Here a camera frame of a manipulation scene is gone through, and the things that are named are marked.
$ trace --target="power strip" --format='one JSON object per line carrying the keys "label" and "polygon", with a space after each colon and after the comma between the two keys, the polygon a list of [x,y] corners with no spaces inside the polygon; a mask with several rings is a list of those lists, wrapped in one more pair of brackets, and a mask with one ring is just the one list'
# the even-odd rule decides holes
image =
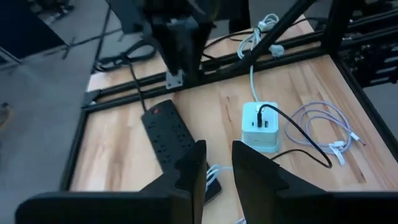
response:
{"label": "power strip", "polygon": [[243,105],[242,142],[258,152],[275,153],[280,149],[278,113],[271,108],[261,111],[262,122],[257,123],[259,108],[274,102],[249,102]]}
{"label": "power strip", "polygon": [[[195,145],[195,140],[171,100],[153,106],[141,120],[163,171],[172,168]],[[206,191],[205,202],[220,192],[221,185],[215,180]]]}

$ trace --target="wooden tabletop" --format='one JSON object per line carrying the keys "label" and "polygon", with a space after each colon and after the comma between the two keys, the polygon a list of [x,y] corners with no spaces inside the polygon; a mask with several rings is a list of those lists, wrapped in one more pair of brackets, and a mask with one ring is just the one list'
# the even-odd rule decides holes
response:
{"label": "wooden tabletop", "polygon": [[[309,32],[313,32],[309,23],[302,22],[281,39]],[[238,44],[225,40],[207,53],[230,54]],[[145,77],[165,71],[165,65],[158,56],[134,64],[134,70],[138,77]],[[91,77],[88,90],[131,80],[128,69],[99,73]],[[332,102],[366,143],[366,146],[358,143],[351,146],[344,154],[347,163],[343,167],[334,156],[330,156],[333,168],[326,169],[304,154],[291,153],[276,160],[283,168],[325,190],[398,189],[398,163],[329,56],[257,72],[255,81],[259,98],[275,101],[287,114],[311,101]],[[249,75],[149,99],[146,105],[149,108],[166,99],[173,100],[192,136],[206,140],[208,163],[231,166],[232,141],[241,138],[243,104],[254,101]],[[133,103],[90,115],[71,190],[135,191],[162,174],[141,123],[142,114],[140,103]],[[285,119],[280,117],[279,122],[284,127]],[[345,136],[342,129],[329,121],[316,120],[311,129],[313,138],[320,142],[333,142]],[[292,133],[300,138],[293,128]],[[322,159],[314,148],[299,146],[284,133],[282,139],[281,151],[299,148]],[[233,174],[222,171],[218,180],[223,191],[205,206],[203,223],[235,223],[243,214]]]}

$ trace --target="usb charger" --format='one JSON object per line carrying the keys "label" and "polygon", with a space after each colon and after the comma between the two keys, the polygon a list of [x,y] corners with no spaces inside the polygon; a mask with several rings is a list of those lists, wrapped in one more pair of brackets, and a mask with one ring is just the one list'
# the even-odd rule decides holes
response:
{"label": "usb charger", "polygon": [[274,102],[249,102],[243,105],[242,142],[258,152],[275,153],[280,149],[278,113],[262,105]]}

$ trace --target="black cable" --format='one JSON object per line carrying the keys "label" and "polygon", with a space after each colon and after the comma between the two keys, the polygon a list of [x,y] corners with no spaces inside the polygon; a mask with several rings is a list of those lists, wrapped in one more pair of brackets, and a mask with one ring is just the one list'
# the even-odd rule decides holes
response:
{"label": "black cable", "polygon": [[295,21],[292,26],[296,26],[297,24],[303,22],[303,21],[315,21],[315,22],[328,22],[328,18],[322,18],[322,17],[306,17],[304,19],[301,19],[299,21]]}
{"label": "black cable", "polygon": [[105,39],[104,36],[102,36],[102,35],[105,34],[105,32],[106,32],[106,28],[108,26],[108,22],[109,22],[109,18],[110,17],[111,17],[111,6],[108,6],[108,10],[106,11],[104,25],[103,25],[102,31],[101,31],[101,37],[99,38],[99,42],[98,42],[98,46],[97,46],[97,49],[96,49],[96,52],[95,52],[94,62],[93,62],[93,66],[91,67],[90,74],[95,72],[96,61],[99,59],[99,57],[101,55],[102,46],[104,44],[104,39]]}
{"label": "black cable", "polygon": [[253,31],[244,31],[244,32],[237,32],[237,33],[225,35],[223,37],[220,37],[219,39],[216,39],[215,41],[211,42],[210,44],[206,45],[205,50],[207,48],[209,48],[209,47],[211,47],[211,46],[213,46],[213,45],[225,40],[225,39],[230,38],[230,37],[234,37],[234,36],[237,36],[237,35],[244,35],[244,34],[252,34],[252,33],[253,33]]}
{"label": "black cable", "polygon": [[134,80],[134,83],[136,84],[136,88],[137,88],[138,95],[139,95],[139,101],[141,102],[142,109],[144,110],[144,112],[146,112],[147,111],[147,107],[145,105],[144,98],[142,97],[141,88],[140,88],[140,86],[138,84],[138,79],[136,77],[136,74],[134,73],[134,70],[132,69],[132,64],[131,63],[129,63],[129,68],[130,68],[130,73],[132,75],[132,79]]}
{"label": "black cable", "polygon": [[208,55],[208,54],[205,54],[205,53],[202,53],[201,55],[202,55],[202,56],[204,56],[204,57],[206,57],[206,58],[208,58],[208,59],[212,59],[212,60],[218,60],[218,58],[216,58],[216,57],[213,57],[213,56],[211,56],[211,55]]}
{"label": "black cable", "polygon": [[298,131],[300,131],[300,133],[311,143],[311,145],[312,145],[315,149],[317,149],[317,150],[320,152],[320,154],[322,154],[322,156],[326,159],[327,164],[324,163],[324,162],[322,162],[322,161],[320,161],[320,160],[318,160],[317,158],[313,157],[313,156],[312,156],[311,154],[309,154],[308,152],[305,152],[304,150],[301,150],[301,149],[291,149],[291,150],[282,152],[282,153],[280,153],[280,154],[274,156],[273,158],[271,158],[271,160],[277,159],[278,157],[283,156],[283,155],[286,155],[286,154],[288,154],[288,153],[290,153],[290,152],[303,152],[303,153],[305,153],[306,155],[310,156],[313,160],[317,161],[319,164],[323,165],[323,166],[326,167],[326,168],[329,168],[329,169],[330,169],[330,168],[333,166],[333,164],[331,163],[331,160],[329,159],[329,157],[325,154],[325,152],[323,152],[323,151],[319,148],[319,146],[318,146],[314,141],[312,141],[311,137],[308,136],[308,135],[305,133],[305,131],[304,131],[292,118],[290,118],[289,116],[287,116],[283,111],[281,111],[280,109],[276,108],[275,106],[268,105],[268,104],[264,104],[264,105],[261,105],[261,106],[260,106],[259,112],[257,113],[257,127],[260,128],[260,127],[262,126],[262,114],[261,114],[261,111],[262,111],[265,107],[268,107],[268,108],[273,109],[274,111],[276,111],[276,112],[278,112],[280,115],[282,115],[288,122],[292,123],[293,126],[294,126]]}
{"label": "black cable", "polygon": [[153,47],[150,43],[148,43],[148,41],[140,40],[137,43],[135,43],[133,46],[131,46],[129,49],[127,49],[125,52],[122,52],[117,56],[101,58],[96,62],[95,70],[99,72],[112,72],[123,66],[129,65],[130,63],[149,60],[152,57],[154,57],[156,54],[155,47],[153,47],[153,49],[148,54],[136,57],[129,57],[129,54],[145,46]]}

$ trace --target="black power strip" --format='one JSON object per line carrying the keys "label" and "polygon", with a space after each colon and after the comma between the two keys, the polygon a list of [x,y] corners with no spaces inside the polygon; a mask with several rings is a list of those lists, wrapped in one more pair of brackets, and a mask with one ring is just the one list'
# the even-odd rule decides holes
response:
{"label": "black power strip", "polygon": [[[172,168],[175,162],[195,144],[171,100],[153,106],[141,119],[163,171]],[[215,180],[206,191],[205,202],[209,202],[220,192],[221,185]]]}

